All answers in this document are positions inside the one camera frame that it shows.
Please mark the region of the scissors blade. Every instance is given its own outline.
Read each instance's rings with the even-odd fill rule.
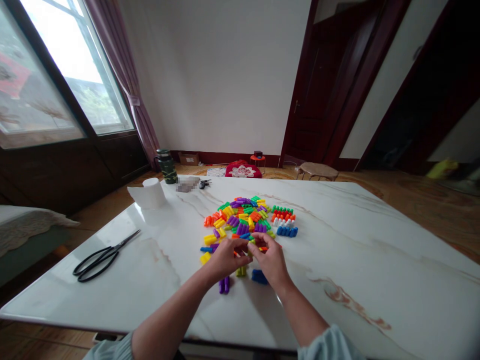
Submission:
[[[137,231],[135,231],[132,235],[130,235],[129,237],[127,237],[125,240],[121,241],[117,246],[114,247],[114,249],[118,250],[120,249],[122,246],[126,245],[130,240],[132,240],[141,230],[138,229]]]

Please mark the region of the toilet paper roll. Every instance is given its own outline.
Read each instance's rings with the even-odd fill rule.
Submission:
[[[141,209],[158,209],[167,201],[162,184],[156,177],[145,180],[142,185],[143,187],[127,187],[130,196]]]

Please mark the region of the white marble table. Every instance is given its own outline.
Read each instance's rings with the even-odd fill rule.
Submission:
[[[168,204],[129,206],[0,310],[0,317],[114,333],[133,330],[199,267],[204,217],[225,201],[255,195],[293,208],[299,233],[278,237],[298,288],[329,323],[374,359],[466,359],[480,339],[480,266],[355,183],[215,177],[175,192]],[[80,260],[141,229],[113,266],[79,283]],[[259,268],[256,261],[251,270]],[[231,277],[214,286],[187,338],[295,350],[269,286]]]

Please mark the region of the sleeve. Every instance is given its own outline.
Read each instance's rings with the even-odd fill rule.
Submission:
[[[312,341],[308,347],[298,349],[298,360],[365,360],[365,357],[344,335],[332,325]]]
[[[132,332],[121,341],[104,340],[90,349],[83,360],[133,360]]]

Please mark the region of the doorway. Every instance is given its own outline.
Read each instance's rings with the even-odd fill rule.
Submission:
[[[409,3],[338,2],[307,27],[281,162],[335,164]]]
[[[456,1],[432,34],[358,169],[424,175],[430,155],[480,97],[480,31],[475,5]]]

